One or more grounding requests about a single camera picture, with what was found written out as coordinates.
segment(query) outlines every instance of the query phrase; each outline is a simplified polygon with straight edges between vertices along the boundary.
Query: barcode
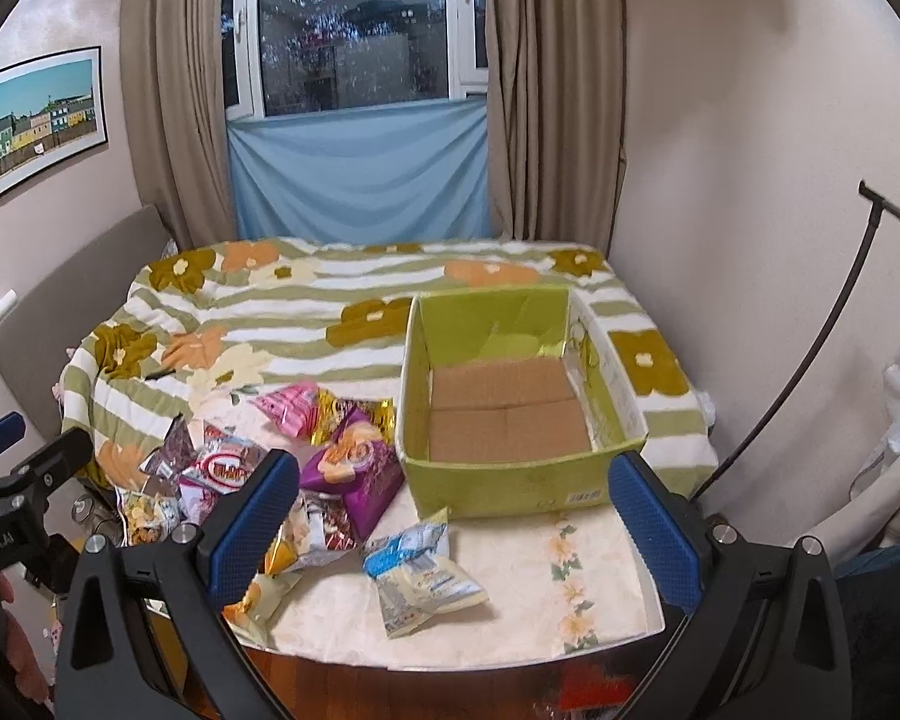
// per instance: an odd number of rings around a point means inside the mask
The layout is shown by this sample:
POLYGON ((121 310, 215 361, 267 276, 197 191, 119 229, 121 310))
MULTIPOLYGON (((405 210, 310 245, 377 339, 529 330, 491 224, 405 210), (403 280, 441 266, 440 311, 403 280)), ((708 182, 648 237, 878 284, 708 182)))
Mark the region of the barcode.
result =
POLYGON ((570 493, 567 495, 567 505, 575 503, 592 503, 600 500, 604 494, 603 490, 588 490, 586 493, 570 493))

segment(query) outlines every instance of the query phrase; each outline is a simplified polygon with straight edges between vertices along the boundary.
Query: bolt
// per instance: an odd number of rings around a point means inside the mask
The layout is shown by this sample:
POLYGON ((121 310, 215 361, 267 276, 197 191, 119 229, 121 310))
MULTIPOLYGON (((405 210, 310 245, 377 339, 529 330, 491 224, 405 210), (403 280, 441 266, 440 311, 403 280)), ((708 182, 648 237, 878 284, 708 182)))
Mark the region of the bolt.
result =
POLYGON ((725 523, 714 526, 713 538, 721 544, 732 544, 737 541, 737 532, 725 523))
POLYGON ((804 536, 800 540, 800 546, 803 547, 807 555, 820 555, 823 552, 823 545, 813 536, 804 536))
POLYGON ((96 555, 97 552, 103 552, 103 547, 106 547, 106 536, 97 533, 96 536, 90 536, 87 539, 84 549, 91 555, 96 555))
POLYGON ((184 522, 173 529, 170 538, 178 544, 189 544, 197 537, 197 526, 192 522, 184 522))

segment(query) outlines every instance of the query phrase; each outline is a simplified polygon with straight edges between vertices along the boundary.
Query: box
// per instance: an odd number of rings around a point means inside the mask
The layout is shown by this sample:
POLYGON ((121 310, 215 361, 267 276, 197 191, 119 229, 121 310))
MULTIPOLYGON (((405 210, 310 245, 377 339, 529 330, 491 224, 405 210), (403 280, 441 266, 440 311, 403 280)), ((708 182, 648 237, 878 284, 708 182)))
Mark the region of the box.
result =
POLYGON ((576 290, 418 295, 396 445, 420 517, 504 517, 607 503, 607 469, 647 423, 576 290))

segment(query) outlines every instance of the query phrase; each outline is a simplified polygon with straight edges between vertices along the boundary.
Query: beige cushion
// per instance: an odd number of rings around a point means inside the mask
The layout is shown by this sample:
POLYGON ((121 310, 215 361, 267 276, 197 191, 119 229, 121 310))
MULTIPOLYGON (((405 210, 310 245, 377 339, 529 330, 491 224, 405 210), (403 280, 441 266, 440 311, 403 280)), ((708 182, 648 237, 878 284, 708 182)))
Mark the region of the beige cushion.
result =
POLYGON ((159 213, 146 206, 79 250, 1 319, 0 375, 44 439, 60 432, 52 389, 67 348, 127 301, 130 283, 169 240, 159 213))

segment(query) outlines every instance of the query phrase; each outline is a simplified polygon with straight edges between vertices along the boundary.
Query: wooden floor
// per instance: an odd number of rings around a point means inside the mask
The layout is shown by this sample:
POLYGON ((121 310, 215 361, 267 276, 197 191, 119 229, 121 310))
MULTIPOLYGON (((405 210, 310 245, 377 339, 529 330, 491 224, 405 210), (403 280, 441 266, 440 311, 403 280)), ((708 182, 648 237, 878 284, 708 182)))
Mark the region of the wooden floor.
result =
MULTIPOLYGON (((543 715, 535 705, 559 678, 555 665, 408 674, 255 651, 250 659, 296 720, 538 720, 543 715)), ((206 717, 216 717, 197 685, 188 682, 187 698, 206 717)))

